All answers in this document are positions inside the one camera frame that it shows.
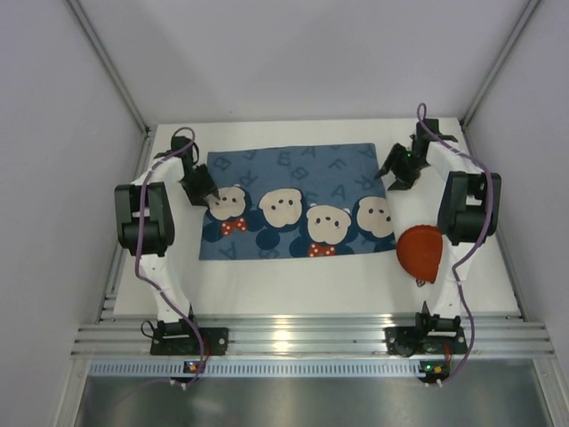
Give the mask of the blue cartoon mouse placemat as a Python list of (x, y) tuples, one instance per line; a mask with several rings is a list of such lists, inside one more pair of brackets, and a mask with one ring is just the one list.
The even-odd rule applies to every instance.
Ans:
[(372, 254), (396, 246), (370, 142), (211, 152), (219, 196), (204, 215), (202, 261)]

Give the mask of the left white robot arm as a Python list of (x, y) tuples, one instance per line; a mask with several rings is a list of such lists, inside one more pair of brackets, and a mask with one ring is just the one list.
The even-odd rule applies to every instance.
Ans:
[(175, 239), (171, 189), (183, 190), (192, 206), (220, 199), (188, 126), (174, 132), (170, 148), (157, 154), (139, 178), (116, 186), (114, 200), (118, 243), (134, 258), (135, 277), (154, 293), (158, 326), (165, 334), (190, 335), (197, 332), (191, 303), (168, 255)]

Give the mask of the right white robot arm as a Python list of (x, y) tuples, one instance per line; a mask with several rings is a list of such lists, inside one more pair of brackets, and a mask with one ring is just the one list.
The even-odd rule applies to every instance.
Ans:
[(395, 144), (376, 176), (392, 174), (389, 191), (409, 191), (427, 168), (435, 170), (445, 187), (433, 225), (413, 225), (397, 240), (399, 264), (417, 282), (433, 288), (413, 326), (398, 326), (389, 342), (399, 346), (462, 343), (462, 285), (472, 259), (497, 228), (501, 176), (456, 148), (457, 139), (439, 131), (436, 119), (418, 119), (412, 144)]

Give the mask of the red round plate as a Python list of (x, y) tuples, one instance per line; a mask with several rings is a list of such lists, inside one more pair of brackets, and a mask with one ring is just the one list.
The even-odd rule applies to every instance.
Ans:
[(438, 227), (411, 227), (399, 237), (396, 252), (401, 267), (416, 281), (436, 281), (443, 252), (443, 239)]

